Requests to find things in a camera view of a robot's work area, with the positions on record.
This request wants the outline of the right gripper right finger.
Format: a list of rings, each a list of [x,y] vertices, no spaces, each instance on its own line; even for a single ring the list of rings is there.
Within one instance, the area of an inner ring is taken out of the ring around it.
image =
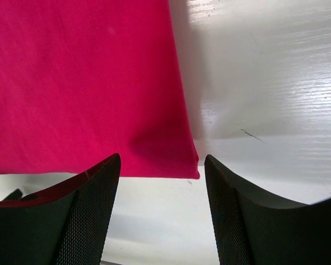
[[[212,155],[204,166],[221,264],[331,264],[331,198],[299,203],[242,178]]]

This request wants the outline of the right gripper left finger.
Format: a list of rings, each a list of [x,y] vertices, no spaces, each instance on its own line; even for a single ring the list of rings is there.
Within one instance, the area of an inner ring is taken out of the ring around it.
[[[29,195],[0,201],[0,264],[99,264],[115,201],[121,158]]]

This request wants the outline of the pink t shirt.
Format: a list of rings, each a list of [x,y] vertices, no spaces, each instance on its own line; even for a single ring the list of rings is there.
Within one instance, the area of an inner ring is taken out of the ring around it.
[[[0,174],[197,179],[168,1],[0,1]]]

